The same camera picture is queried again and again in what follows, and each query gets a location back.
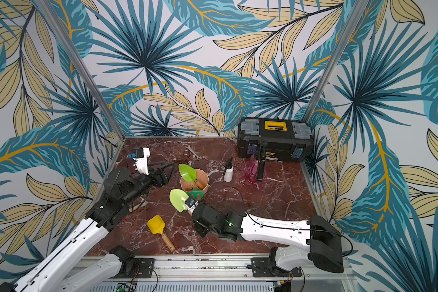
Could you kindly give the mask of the green toy rake wooden handle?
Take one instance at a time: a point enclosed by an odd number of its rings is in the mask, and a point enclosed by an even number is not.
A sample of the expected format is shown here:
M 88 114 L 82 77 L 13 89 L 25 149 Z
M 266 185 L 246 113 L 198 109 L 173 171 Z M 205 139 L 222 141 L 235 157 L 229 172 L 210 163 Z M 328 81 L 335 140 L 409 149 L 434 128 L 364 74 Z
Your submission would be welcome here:
M 188 191 L 187 194 L 198 201 L 201 201 L 204 197 L 204 191 L 197 188 L 193 188 L 191 191 Z

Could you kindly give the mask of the light green toy spade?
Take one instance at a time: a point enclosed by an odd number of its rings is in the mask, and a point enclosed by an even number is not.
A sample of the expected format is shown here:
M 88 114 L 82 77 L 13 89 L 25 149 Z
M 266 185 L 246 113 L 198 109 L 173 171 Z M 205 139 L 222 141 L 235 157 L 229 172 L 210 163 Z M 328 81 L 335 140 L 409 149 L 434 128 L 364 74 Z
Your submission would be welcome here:
M 172 189 L 169 194 L 172 206 L 178 211 L 183 212 L 191 208 L 190 196 L 181 189 Z

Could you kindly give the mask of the bright green toy trowel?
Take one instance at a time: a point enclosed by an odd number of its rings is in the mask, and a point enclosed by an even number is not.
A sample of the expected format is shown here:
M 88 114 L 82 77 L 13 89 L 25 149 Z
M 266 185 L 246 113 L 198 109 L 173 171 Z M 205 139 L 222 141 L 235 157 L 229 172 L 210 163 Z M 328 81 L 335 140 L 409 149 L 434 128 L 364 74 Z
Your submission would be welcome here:
M 194 183 L 196 187 L 199 186 L 197 184 L 197 172 L 194 168 L 187 164 L 179 164 L 178 169 L 183 180 L 189 183 Z

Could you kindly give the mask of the terracotta plastic flower pot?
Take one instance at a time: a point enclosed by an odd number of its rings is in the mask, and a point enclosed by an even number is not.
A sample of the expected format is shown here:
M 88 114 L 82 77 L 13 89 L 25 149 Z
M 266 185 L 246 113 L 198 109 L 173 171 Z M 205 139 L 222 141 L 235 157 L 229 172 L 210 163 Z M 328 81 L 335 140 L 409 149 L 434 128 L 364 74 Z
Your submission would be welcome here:
M 203 190 L 204 191 L 204 197 L 205 197 L 205 194 L 208 191 L 208 187 L 209 187 L 209 177 L 208 177 L 208 174 L 205 171 L 201 170 L 201 169 L 195 169 L 195 170 L 197 172 L 197 184 L 199 186 L 196 187 L 193 182 L 186 182 L 185 180 L 181 179 L 180 180 L 181 188 L 186 193 L 188 191 L 191 191 L 193 188 L 197 188 L 199 190 Z

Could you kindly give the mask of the yellow toy shovel wooden handle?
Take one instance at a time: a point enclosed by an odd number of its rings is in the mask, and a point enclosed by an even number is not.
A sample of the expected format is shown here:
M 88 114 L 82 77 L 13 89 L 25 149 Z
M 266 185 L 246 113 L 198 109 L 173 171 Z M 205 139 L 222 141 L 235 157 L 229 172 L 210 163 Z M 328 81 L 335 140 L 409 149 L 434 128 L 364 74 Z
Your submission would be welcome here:
M 147 222 L 147 226 L 152 234 L 154 235 L 157 234 L 161 236 L 162 240 L 164 241 L 165 245 L 169 248 L 170 252 L 174 252 L 175 246 L 171 242 L 169 237 L 164 233 L 165 222 L 160 215 L 156 215 L 152 219 L 150 219 Z

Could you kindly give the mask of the white spray bottle black nozzle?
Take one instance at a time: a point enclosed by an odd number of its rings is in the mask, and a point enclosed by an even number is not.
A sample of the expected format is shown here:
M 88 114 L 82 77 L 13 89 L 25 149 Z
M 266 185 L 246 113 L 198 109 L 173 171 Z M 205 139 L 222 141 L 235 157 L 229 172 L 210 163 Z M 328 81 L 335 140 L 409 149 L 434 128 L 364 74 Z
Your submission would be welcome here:
M 233 157 L 230 157 L 226 164 L 225 164 L 225 168 L 223 170 L 223 179 L 225 182 L 231 182 L 232 181 L 232 177 L 233 177 L 233 172 L 234 172 L 234 166 L 233 166 Z

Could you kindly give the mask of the pink spray bottle black nozzle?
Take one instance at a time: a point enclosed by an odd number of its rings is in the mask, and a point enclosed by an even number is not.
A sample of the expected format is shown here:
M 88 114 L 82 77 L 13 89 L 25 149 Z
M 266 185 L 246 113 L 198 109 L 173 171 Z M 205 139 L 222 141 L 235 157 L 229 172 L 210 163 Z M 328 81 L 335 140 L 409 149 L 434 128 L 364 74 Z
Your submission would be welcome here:
M 265 164 L 267 161 L 266 148 L 267 141 L 259 141 L 257 151 L 251 156 L 251 160 L 246 164 L 245 179 L 251 183 L 262 182 L 265 176 Z

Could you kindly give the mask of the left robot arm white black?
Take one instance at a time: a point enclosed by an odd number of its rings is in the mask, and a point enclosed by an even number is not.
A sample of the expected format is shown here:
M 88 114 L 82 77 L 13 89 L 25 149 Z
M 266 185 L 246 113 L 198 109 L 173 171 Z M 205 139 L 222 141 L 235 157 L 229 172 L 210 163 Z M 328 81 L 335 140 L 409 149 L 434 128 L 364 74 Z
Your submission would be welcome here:
M 140 268 L 128 249 L 117 246 L 96 264 L 69 277 L 68 273 L 86 253 L 105 238 L 130 213 L 133 203 L 154 188 L 168 185 L 175 163 L 148 165 L 147 173 L 133 177 L 127 168 L 112 170 L 103 182 L 104 191 L 84 219 L 36 267 L 16 282 L 0 285 L 0 292 L 86 292 L 114 276 L 135 277 Z

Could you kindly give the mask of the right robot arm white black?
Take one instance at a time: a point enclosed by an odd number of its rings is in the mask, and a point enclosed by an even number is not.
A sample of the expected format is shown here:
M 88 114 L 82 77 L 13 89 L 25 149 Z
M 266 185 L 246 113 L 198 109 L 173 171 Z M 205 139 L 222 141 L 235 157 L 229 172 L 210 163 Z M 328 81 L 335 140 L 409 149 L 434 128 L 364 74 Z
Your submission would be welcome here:
M 212 233 L 227 242 L 280 244 L 270 251 L 271 268 L 291 271 L 312 264 L 325 272 L 344 272 L 342 234 L 319 215 L 310 220 L 282 221 L 238 212 L 223 214 L 204 203 L 192 206 L 189 213 L 201 237 Z

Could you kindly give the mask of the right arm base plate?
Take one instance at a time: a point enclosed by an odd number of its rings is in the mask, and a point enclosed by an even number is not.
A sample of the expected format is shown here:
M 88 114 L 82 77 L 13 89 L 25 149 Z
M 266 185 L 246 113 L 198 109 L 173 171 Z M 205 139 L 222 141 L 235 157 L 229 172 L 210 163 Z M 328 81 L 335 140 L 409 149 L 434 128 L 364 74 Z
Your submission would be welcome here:
M 275 264 L 270 263 L 267 257 L 253 257 L 251 264 L 248 264 L 247 269 L 253 273 L 253 277 L 301 277 L 302 271 L 300 268 L 294 268 L 291 271 L 283 270 Z

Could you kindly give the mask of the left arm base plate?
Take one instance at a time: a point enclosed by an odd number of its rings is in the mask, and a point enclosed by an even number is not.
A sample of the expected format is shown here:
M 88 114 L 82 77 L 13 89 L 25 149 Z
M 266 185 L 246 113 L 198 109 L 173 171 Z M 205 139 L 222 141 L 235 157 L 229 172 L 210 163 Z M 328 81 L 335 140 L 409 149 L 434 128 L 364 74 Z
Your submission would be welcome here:
M 122 263 L 113 279 L 150 279 L 153 276 L 154 258 L 133 258 Z

